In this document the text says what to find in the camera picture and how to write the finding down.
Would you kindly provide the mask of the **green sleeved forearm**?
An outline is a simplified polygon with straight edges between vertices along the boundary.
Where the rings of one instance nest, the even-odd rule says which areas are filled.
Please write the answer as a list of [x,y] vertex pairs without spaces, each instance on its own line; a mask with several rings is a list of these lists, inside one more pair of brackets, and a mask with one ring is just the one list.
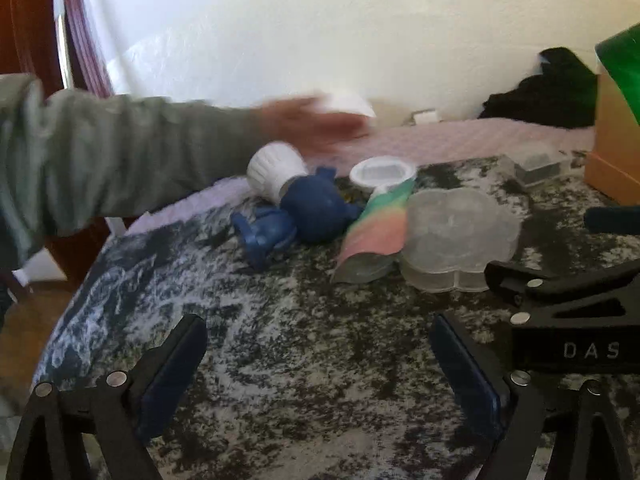
[[24,266],[49,236],[163,208],[234,176],[266,142],[249,108],[45,96],[36,77],[4,75],[2,269]]

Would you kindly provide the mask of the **person's hand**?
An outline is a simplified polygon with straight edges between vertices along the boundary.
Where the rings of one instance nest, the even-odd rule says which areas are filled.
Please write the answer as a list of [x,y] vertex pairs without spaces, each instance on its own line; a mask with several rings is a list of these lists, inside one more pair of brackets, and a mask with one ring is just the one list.
[[269,141],[291,144],[303,155],[335,152],[370,133],[366,116],[320,112],[320,96],[271,101],[254,110],[259,129]]

